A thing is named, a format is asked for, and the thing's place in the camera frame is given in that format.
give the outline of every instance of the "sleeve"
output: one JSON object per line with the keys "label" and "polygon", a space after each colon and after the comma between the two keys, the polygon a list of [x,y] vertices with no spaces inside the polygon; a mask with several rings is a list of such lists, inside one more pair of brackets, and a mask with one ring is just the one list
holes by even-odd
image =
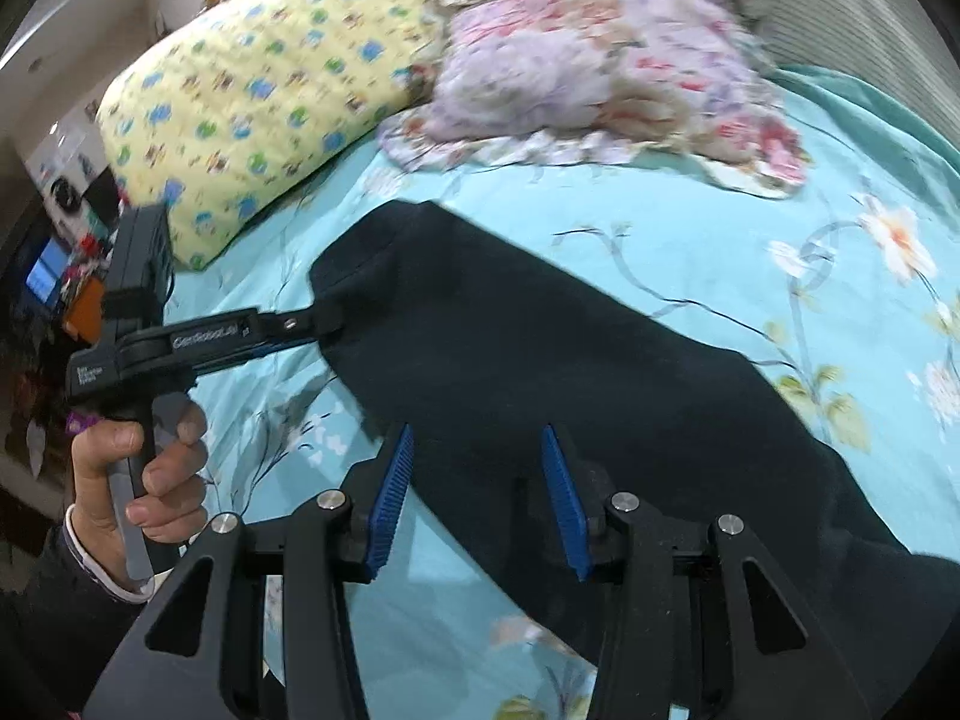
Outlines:
{"label": "sleeve", "polygon": [[70,541],[69,526],[51,530],[26,589],[2,601],[18,655],[61,707],[79,710],[149,596],[135,604],[108,590]]}
{"label": "sleeve", "polygon": [[93,579],[98,581],[114,598],[126,601],[129,604],[147,603],[154,595],[154,578],[150,577],[150,579],[144,584],[141,584],[135,591],[126,590],[119,586],[113,579],[110,579],[110,575],[107,574],[107,571],[104,571],[102,565],[96,562],[96,560],[93,560],[90,553],[83,549],[83,544],[80,543],[77,534],[74,533],[73,530],[72,515],[73,506],[70,506],[69,509],[66,509],[66,517],[64,517],[64,541],[74,559],[83,567],[83,570],[90,576],[93,576]]}

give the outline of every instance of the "pink floral blanket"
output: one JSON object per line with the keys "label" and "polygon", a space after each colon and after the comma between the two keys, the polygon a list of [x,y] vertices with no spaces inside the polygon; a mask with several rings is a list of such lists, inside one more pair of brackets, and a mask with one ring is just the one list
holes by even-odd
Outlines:
{"label": "pink floral blanket", "polygon": [[[406,170],[694,157],[715,182],[784,197],[806,156],[760,41],[710,0],[491,0],[457,13],[429,103],[381,124]],[[431,69],[419,68],[429,76]]]}

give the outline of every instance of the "orange object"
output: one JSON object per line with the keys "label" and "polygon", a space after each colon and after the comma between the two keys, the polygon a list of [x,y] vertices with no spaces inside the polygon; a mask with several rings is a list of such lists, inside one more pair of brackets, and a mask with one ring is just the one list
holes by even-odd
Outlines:
{"label": "orange object", "polygon": [[100,304],[103,298],[104,283],[90,276],[64,314],[64,330],[74,338],[97,343],[100,339]]}

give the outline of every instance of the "human hand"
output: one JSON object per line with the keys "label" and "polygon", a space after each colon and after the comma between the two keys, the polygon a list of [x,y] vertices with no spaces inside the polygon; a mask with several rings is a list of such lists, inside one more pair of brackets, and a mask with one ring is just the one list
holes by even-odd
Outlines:
{"label": "human hand", "polygon": [[[197,472],[206,463],[200,440],[206,417],[191,403],[176,426],[178,439],[143,469],[147,494],[127,506],[127,519],[143,528],[153,541],[179,543],[206,524],[205,485]],[[123,539],[113,513],[107,471],[111,463],[136,454],[143,445],[143,429],[136,422],[104,420],[73,440],[76,502],[71,525],[83,549],[114,581],[133,589],[127,575]]]}

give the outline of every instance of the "wrist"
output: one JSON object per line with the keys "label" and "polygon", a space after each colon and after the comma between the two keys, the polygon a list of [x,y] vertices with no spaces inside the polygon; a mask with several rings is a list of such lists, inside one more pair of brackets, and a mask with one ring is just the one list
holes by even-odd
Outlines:
{"label": "wrist", "polygon": [[117,586],[136,591],[137,584],[127,575],[123,539],[115,523],[98,524],[77,506],[71,508],[70,527],[80,546],[107,572]]}

